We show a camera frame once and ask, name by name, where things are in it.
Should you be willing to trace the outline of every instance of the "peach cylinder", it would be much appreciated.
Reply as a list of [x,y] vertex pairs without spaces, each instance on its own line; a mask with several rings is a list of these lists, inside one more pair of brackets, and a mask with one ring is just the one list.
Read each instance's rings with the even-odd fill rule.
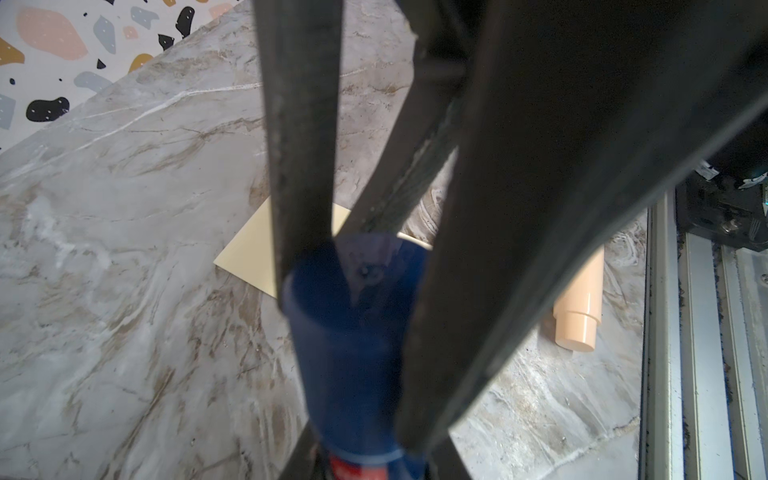
[[603,262],[601,245],[554,302],[554,341],[564,349],[594,351],[603,313]]

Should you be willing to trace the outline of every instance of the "beige paper sheet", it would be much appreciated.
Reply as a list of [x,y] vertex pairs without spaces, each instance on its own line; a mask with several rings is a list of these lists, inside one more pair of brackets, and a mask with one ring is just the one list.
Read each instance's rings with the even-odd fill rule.
[[[333,204],[333,234],[339,231],[349,210]],[[421,240],[398,233],[400,238],[410,240],[431,250],[432,247]],[[214,264],[250,283],[270,296],[275,296],[275,265],[272,245],[272,203],[267,198],[261,207],[237,232],[237,235],[224,247]]]

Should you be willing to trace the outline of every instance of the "blue cup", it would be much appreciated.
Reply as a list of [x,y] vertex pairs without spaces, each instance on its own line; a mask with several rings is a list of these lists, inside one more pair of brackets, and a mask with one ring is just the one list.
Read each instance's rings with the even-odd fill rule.
[[386,233],[329,240],[283,284],[310,424],[323,447],[357,465],[423,462],[394,436],[402,342],[427,251]]

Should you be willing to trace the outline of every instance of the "red label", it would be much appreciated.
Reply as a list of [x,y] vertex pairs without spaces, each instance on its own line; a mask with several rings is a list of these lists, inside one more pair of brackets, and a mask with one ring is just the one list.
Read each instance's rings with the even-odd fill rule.
[[331,456],[331,471],[336,480],[387,480],[386,467],[350,465]]

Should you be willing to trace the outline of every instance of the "marble countertop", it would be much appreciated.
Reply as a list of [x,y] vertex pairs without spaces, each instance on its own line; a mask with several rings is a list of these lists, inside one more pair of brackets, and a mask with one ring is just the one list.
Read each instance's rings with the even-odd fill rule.
[[[0,154],[0,475],[276,478],[287,460],[306,413],[286,323],[213,265],[268,195],[251,15],[241,2]],[[351,207],[413,37],[385,0],[345,18],[335,202]],[[434,237],[448,179],[408,233]],[[454,428],[476,479],[636,475],[645,225],[606,245],[597,350],[557,347],[545,319]]]

